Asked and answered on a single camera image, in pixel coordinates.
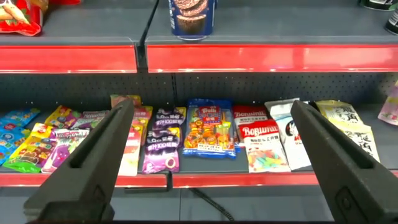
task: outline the pegboard back panel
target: pegboard back panel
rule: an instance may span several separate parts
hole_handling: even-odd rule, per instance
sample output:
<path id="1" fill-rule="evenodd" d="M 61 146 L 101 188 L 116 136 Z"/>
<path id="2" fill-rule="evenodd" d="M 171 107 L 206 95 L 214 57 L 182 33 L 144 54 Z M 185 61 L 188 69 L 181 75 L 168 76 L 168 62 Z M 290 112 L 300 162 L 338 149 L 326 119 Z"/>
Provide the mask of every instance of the pegboard back panel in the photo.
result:
<path id="1" fill-rule="evenodd" d="M 140 95 L 144 105 L 174 102 L 171 74 L 121 75 L 1 75 L 0 105 L 3 109 L 54 108 L 77 110 L 110 108 L 110 95 Z"/>
<path id="2" fill-rule="evenodd" d="M 178 103 L 189 98 L 229 98 L 250 104 L 300 97 L 352 104 L 382 103 L 398 73 L 178 73 Z"/>

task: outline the red shelf edge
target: red shelf edge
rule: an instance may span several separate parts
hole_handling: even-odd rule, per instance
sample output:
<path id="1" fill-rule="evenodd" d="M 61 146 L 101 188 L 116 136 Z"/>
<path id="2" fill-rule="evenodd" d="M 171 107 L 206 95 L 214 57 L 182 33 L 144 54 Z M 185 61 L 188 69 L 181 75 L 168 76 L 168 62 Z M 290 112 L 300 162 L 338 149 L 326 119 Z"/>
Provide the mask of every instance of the red shelf edge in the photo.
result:
<path id="1" fill-rule="evenodd" d="M 398 177 L 398 170 L 392 171 Z M 318 185 L 313 172 L 261 174 L 174 174 L 174 188 Z"/>
<path id="2" fill-rule="evenodd" d="M 0 173 L 0 187 L 38 187 L 50 174 Z M 166 187 L 165 175 L 119 176 L 116 187 Z"/>
<path id="3" fill-rule="evenodd" d="M 398 72 L 398 44 L 148 45 L 147 60 L 150 73 Z"/>
<path id="4" fill-rule="evenodd" d="M 22 45 L 0 51 L 0 73 L 137 73 L 134 45 Z"/>

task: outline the oreo container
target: oreo container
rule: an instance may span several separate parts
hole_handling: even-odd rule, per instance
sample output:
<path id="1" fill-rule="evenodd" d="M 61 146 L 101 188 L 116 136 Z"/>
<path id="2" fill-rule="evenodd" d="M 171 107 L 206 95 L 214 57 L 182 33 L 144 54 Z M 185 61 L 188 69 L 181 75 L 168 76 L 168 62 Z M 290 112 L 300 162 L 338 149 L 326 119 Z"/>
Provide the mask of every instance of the oreo container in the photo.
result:
<path id="1" fill-rule="evenodd" d="M 397 8 L 398 0 L 361 0 L 360 5 L 383 11 L 393 11 Z"/>
<path id="2" fill-rule="evenodd" d="M 172 33 L 182 40 L 211 35 L 216 0 L 169 0 Z"/>
<path id="3" fill-rule="evenodd" d="M 390 19 L 387 21 L 386 29 L 393 34 L 398 35 L 398 9 L 395 10 Z"/>

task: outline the red bonumi package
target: red bonumi package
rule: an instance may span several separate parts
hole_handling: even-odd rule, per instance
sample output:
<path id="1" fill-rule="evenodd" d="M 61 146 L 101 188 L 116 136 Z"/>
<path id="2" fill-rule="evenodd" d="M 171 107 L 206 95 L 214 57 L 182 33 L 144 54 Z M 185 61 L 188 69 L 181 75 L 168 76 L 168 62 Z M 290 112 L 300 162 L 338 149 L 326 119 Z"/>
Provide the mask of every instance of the red bonumi package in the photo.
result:
<path id="1" fill-rule="evenodd" d="M 48 5 L 48 0 L 0 0 L 0 32 L 40 33 Z"/>

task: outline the black cable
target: black cable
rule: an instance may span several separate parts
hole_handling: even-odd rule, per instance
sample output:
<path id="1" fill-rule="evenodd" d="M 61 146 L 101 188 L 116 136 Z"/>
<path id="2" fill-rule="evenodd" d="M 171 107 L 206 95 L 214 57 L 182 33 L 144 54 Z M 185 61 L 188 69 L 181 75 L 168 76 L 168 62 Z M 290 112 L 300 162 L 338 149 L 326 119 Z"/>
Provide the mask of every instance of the black cable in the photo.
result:
<path id="1" fill-rule="evenodd" d="M 201 190 L 196 189 L 196 188 L 189 188 L 192 193 L 197 195 L 198 197 L 202 198 L 205 200 L 207 203 L 209 203 L 211 206 L 215 207 L 217 210 L 221 212 L 229 221 L 233 222 L 235 219 L 232 217 L 232 215 L 225 210 L 224 207 L 219 205 L 217 202 L 213 201 L 209 196 L 207 196 L 205 193 L 203 193 Z"/>

